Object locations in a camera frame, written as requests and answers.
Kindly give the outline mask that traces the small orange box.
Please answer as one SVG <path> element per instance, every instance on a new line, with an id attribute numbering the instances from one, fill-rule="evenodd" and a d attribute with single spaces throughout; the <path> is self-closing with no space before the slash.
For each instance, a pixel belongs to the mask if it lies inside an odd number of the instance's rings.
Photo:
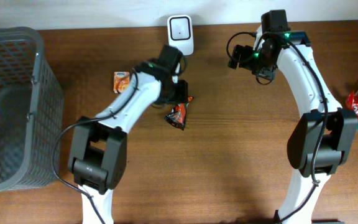
<path id="1" fill-rule="evenodd" d="M 120 94 L 130 84 L 129 72 L 114 72 L 113 73 L 113 90 L 115 93 Z"/>

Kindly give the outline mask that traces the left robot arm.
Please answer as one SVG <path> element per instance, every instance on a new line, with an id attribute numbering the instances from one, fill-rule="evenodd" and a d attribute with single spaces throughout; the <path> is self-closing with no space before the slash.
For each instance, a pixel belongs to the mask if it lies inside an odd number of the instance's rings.
<path id="1" fill-rule="evenodd" d="M 158 58 L 135 66 L 129 86 L 94 118 L 74 124 L 68 159 L 81 192 L 83 223 L 113 223 L 112 195 L 127 164 L 127 135 L 150 105 L 175 105 L 188 98 L 188 84 L 178 79 L 183 53 L 164 45 Z"/>

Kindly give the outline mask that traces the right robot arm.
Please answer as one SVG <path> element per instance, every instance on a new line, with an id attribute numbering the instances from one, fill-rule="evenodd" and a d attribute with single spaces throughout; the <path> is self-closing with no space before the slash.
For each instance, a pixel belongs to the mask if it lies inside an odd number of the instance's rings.
<path id="1" fill-rule="evenodd" d="M 302 30 L 291 30 L 285 10 L 271 10 L 250 32 L 252 46 L 236 45 L 228 52 L 229 68 L 244 68 L 257 82 L 272 83 L 281 71 L 295 99 L 300 120 L 287 142 L 292 167 L 286 197 L 274 223 L 311 223 L 324 185 L 346 163 L 357 129 L 357 115 L 331 94 Z"/>

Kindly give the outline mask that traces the black red snack packet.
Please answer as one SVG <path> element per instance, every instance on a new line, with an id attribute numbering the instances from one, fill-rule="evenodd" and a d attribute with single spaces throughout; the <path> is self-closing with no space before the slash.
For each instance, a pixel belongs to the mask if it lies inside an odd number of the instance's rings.
<path id="1" fill-rule="evenodd" d="M 164 120 L 175 128 L 184 130 L 186 126 L 187 107 L 194 100 L 193 96 L 189 96 L 187 102 L 175 105 L 171 112 L 165 115 Z"/>

